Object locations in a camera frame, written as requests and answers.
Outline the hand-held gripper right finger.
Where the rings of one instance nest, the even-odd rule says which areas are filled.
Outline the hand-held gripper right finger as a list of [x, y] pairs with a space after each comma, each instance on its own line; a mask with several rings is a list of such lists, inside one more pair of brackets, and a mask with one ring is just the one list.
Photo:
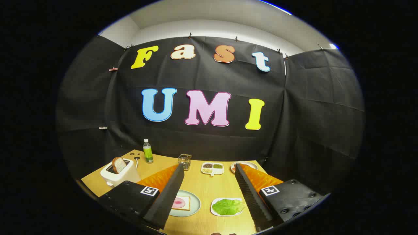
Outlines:
[[324, 200], [298, 180], [278, 180], [241, 163], [235, 165], [235, 178], [259, 233], [294, 223]]

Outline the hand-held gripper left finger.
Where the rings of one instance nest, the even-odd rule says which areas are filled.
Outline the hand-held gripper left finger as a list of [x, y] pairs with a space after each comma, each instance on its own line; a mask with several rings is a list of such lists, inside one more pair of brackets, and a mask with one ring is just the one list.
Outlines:
[[120, 183], [99, 203], [131, 223], [164, 229], [183, 179], [183, 166], [176, 164], [137, 183]]

